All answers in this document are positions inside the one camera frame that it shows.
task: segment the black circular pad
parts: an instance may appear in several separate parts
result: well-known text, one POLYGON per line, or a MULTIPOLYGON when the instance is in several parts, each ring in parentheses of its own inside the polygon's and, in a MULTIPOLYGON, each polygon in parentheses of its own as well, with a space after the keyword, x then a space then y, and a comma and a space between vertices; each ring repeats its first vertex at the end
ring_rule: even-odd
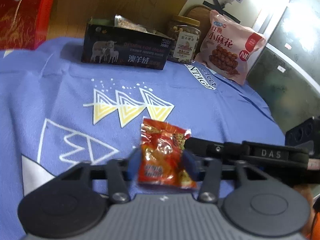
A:
POLYGON ((105 200, 79 181, 52 181, 23 198, 23 228, 44 238, 65 238, 92 228, 106 212, 105 200))
POLYGON ((272 180, 241 186, 225 198, 222 208, 238 228, 268 237, 298 232, 310 215, 310 206, 302 195, 272 180))

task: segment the metal screw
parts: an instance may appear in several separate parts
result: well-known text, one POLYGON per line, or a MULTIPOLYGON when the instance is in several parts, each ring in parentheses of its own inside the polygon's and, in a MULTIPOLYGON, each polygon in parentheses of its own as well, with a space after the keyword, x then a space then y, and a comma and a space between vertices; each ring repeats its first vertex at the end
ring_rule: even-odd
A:
POLYGON ((116 192, 112 195, 112 198, 119 202, 124 202, 128 199, 128 195, 123 192, 116 192))
POLYGON ((214 202, 216 197, 211 192, 201 193, 200 199, 204 202, 214 202))

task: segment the jar lid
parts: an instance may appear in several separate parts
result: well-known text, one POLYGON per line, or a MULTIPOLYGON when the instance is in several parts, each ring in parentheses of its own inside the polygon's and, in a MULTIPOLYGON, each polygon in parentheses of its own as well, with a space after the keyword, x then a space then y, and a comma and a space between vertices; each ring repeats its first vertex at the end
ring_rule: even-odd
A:
POLYGON ((191 18, 188 18, 188 17, 183 17, 183 16, 180 16, 180 15, 172 15, 172 20, 175 20, 175 21, 178 21, 178 22, 183 22, 183 23, 190 24, 190 25, 197 26, 197 27, 200 26, 200 22, 199 21, 191 19, 191 18))

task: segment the blue tablecloth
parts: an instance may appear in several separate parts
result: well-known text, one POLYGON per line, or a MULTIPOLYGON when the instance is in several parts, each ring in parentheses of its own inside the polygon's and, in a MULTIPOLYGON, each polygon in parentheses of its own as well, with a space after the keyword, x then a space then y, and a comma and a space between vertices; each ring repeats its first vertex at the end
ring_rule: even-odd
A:
MULTIPOLYGON (((284 145, 284 135, 248 84, 199 63, 164 70, 80 62, 82 40, 59 38, 35 51, 0 51, 0 239, 19 239, 23 195, 82 160, 104 164, 140 143, 143 116, 218 142, 284 145)), ((95 189, 105 193, 105 183, 95 189)), ((220 195, 232 190, 221 184, 220 195)), ((137 192, 146 190, 132 183, 137 192)))

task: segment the red box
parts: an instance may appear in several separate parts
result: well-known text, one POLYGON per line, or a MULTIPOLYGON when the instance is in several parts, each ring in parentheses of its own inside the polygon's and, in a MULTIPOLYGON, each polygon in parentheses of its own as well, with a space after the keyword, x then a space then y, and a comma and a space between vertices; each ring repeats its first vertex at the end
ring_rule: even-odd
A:
POLYGON ((53 0, 0 0, 0 49, 36 49, 46 40, 53 0))

